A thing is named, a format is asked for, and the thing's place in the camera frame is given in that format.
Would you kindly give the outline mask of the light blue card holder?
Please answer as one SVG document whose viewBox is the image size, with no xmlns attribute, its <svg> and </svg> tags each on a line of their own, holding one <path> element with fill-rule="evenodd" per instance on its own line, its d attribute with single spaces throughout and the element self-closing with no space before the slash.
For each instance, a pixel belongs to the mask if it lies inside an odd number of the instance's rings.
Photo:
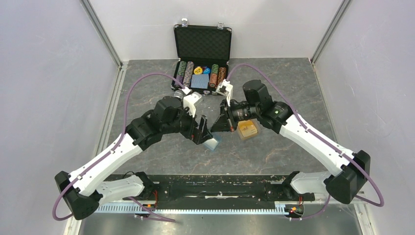
<svg viewBox="0 0 415 235">
<path fill-rule="evenodd" d="M 216 148 L 217 148 L 217 146 L 220 144 L 220 142 L 222 141 L 222 139 L 221 139 L 221 137 L 220 136 L 218 136 L 218 135 L 213 135 L 213 137 L 211 138 L 211 139 L 209 139 L 209 140 L 206 140 L 204 143 L 203 143 L 203 145 L 207 148 L 207 149 L 209 149 L 209 150 L 211 150 L 211 151 L 214 151 Z"/>
</svg>

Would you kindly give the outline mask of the clear box with gold cards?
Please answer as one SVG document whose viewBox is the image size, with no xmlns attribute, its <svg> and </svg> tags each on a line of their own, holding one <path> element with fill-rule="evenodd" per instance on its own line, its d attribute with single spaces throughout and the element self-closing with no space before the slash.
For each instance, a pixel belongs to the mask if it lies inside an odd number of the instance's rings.
<svg viewBox="0 0 415 235">
<path fill-rule="evenodd" d="M 260 134 L 260 127 L 255 119 L 240 121 L 237 133 L 241 140 L 247 140 Z"/>
</svg>

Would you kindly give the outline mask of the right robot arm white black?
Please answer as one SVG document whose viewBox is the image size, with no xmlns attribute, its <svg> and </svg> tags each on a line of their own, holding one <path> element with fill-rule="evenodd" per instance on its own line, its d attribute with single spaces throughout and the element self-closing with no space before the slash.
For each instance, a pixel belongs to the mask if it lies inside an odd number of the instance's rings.
<svg viewBox="0 0 415 235">
<path fill-rule="evenodd" d="M 233 132 L 245 120 L 256 119 L 263 127 L 290 139 L 325 168 L 325 172 L 290 175 L 283 185 L 283 195 L 289 200 L 305 193 L 328 193 L 343 204 L 349 204 L 367 182 L 370 171 L 370 155 L 360 150 L 353 152 L 334 142 L 294 114 L 288 104 L 274 101 L 260 80 L 243 85 L 244 101 L 232 99 L 233 86 L 223 80 L 216 89 L 226 98 L 220 104 L 220 115 L 212 132 Z"/>
</svg>

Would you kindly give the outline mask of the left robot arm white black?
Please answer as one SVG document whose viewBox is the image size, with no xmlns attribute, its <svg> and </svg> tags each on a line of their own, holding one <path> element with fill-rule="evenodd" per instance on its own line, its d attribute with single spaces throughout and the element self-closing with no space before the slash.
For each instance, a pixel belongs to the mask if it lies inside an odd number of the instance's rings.
<svg viewBox="0 0 415 235">
<path fill-rule="evenodd" d="M 183 99 L 165 96 L 154 109 L 132 120 L 113 143 L 84 166 L 70 173 L 59 172 L 55 182 L 60 195 L 53 206 L 53 217 L 60 220 L 56 209 L 61 199 L 76 220 L 90 216 L 99 206 L 115 200 L 137 196 L 149 199 L 154 187 L 144 173 L 111 182 L 105 179 L 129 159 L 160 142 L 163 135 L 179 133 L 196 145 L 203 144 L 214 150 L 218 140 L 209 131 L 206 116 L 196 121 L 196 105 L 201 100 L 198 93 Z"/>
</svg>

